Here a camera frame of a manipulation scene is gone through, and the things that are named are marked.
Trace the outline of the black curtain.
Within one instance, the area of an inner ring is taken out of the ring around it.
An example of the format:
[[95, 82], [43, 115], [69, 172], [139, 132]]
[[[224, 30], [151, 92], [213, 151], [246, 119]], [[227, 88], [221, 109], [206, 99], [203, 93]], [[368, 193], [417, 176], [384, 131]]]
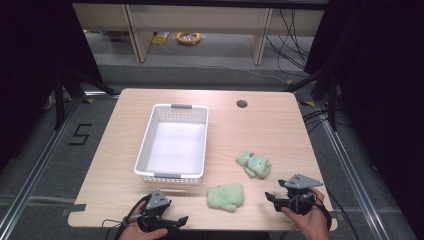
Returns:
[[58, 74], [103, 81], [71, 0], [0, 0], [0, 171], [18, 152]]
[[418, 240], [424, 240], [424, 0], [329, 0], [306, 70], [349, 20], [335, 77], [348, 115]]

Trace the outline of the metal floor rail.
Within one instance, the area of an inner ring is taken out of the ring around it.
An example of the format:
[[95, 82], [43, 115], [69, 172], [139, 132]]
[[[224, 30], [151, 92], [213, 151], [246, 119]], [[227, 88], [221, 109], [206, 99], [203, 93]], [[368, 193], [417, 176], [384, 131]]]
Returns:
[[334, 125], [330, 124], [330, 120], [326, 120], [325, 115], [322, 116], [322, 119], [324, 120], [325, 132], [329, 137], [345, 176], [347, 177], [347, 180], [352, 188], [352, 191], [374, 238], [376, 240], [390, 240], [388, 231], [383, 224], [380, 214], [377, 212], [369, 194], [367, 193], [362, 181], [360, 180], [359, 175], [355, 170], [354, 165], [348, 153], [346, 152], [346, 149], [337, 131], [333, 129]]
[[59, 142], [68, 127], [70, 118], [78, 108], [79, 104], [79, 99], [73, 99], [69, 101], [68, 108], [65, 111], [64, 119], [61, 123], [55, 125], [48, 141], [42, 148], [42, 152], [36, 156], [35, 162], [19, 191], [12, 196], [7, 210], [0, 219], [0, 240], [7, 240], [10, 234], [13, 232], [13, 229], [21, 217], [30, 199], [30, 196], [34, 192], [34, 189], [38, 185], [50, 160], [52, 159], [53, 154], [56, 151]]

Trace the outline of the white plastic basket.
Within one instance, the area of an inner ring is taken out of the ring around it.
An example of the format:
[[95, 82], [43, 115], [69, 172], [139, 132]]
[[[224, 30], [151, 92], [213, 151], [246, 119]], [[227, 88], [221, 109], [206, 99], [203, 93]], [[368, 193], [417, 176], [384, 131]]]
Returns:
[[200, 184], [204, 173], [209, 108], [155, 104], [134, 173], [145, 182]]

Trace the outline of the light wooden shelf unit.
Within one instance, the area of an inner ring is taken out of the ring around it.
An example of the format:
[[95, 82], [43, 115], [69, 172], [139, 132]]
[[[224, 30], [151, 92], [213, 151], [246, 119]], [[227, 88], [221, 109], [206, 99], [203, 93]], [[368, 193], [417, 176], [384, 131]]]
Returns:
[[313, 37], [322, 10], [75, 3], [85, 30], [126, 31], [142, 63], [155, 32], [242, 34], [250, 37], [253, 63], [262, 60], [265, 37], [291, 33]]

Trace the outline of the person's right hand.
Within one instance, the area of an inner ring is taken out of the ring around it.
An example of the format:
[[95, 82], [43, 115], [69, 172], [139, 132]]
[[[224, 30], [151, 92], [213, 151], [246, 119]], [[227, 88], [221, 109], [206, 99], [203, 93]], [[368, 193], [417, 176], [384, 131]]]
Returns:
[[299, 230], [307, 240], [330, 240], [327, 219], [317, 206], [313, 206], [304, 216], [297, 215], [286, 207], [282, 207], [281, 211], [293, 222], [291, 229]]

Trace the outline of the black metal stand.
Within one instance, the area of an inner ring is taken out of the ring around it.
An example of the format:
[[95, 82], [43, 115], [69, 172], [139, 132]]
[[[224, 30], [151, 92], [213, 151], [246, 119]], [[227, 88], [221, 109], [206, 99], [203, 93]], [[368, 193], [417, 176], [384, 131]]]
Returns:
[[315, 86], [311, 92], [311, 96], [314, 100], [322, 100], [324, 96], [328, 97], [328, 108], [327, 115], [329, 117], [328, 121], [333, 131], [337, 130], [336, 127], [336, 88], [337, 81], [335, 76], [332, 74], [331, 68], [324, 66], [321, 69], [317, 70], [310, 76], [301, 80], [298, 83], [290, 85], [286, 92], [294, 93], [295, 91], [303, 88], [307, 84], [315, 82]]
[[82, 98], [85, 96], [85, 93], [80, 83], [85, 82], [105, 92], [107, 95], [114, 96], [120, 94], [119, 91], [105, 85], [103, 83], [102, 77], [93, 78], [77, 69], [73, 69], [68, 66], [62, 66], [56, 71], [54, 82], [54, 94], [56, 102], [56, 130], [58, 130], [65, 121], [63, 90], [66, 90], [72, 98]]

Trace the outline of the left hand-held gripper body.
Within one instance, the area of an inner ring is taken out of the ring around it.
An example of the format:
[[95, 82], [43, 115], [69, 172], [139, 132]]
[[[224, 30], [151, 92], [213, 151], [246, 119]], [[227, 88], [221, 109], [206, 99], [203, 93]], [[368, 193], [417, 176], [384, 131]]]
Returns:
[[160, 189], [156, 189], [148, 195], [137, 220], [139, 228], [144, 232], [152, 232], [162, 228], [167, 229], [170, 224], [162, 218], [162, 215], [170, 204], [171, 200]]

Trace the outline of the light green fuzzy cloth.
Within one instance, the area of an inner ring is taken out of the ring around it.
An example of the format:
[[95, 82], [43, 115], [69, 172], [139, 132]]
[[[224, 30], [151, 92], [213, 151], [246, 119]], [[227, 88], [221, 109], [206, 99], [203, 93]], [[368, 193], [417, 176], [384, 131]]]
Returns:
[[210, 208], [235, 212], [243, 203], [244, 191], [238, 183], [212, 187], [207, 191], [207, 204]]

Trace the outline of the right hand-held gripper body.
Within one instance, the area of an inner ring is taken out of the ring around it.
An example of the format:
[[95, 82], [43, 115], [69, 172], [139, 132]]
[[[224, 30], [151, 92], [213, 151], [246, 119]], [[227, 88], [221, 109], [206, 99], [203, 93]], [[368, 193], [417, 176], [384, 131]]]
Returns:
[[283, 207], [289, 208], [298, 215], [306, 215], [315, 203], [312, 187], [323, 186], [322, 181], [296, 173], [287, 181], [287, 199], [283, 200]]

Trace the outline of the person's left hand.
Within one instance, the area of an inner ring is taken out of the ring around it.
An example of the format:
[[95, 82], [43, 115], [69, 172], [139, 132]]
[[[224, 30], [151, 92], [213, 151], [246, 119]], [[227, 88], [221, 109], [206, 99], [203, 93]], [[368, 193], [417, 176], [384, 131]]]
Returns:
[[118, 240], [158, 240], [167, 234], [168, 230], [165, 228], [143, 232], [137, 223], [131, 223], [122, 231]]

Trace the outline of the yellow packet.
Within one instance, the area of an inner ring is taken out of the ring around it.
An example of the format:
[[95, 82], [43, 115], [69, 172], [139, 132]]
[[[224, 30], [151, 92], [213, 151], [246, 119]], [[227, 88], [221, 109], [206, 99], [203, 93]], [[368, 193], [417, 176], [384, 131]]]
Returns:
[[167, 42], [168, 32], [157, 32], [154, 34], [151, 43], [157, 45], [164, 45]]

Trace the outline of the green plush toy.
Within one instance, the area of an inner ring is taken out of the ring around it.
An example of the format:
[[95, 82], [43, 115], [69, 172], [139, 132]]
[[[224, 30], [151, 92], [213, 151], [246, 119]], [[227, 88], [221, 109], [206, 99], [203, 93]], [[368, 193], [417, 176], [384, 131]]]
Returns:
[[264, 179], [271, 170], [271, 163], [267, 158], [260, 157], [253, 152], [244, 151], [237, 158], [236, 162], [251, 177]]

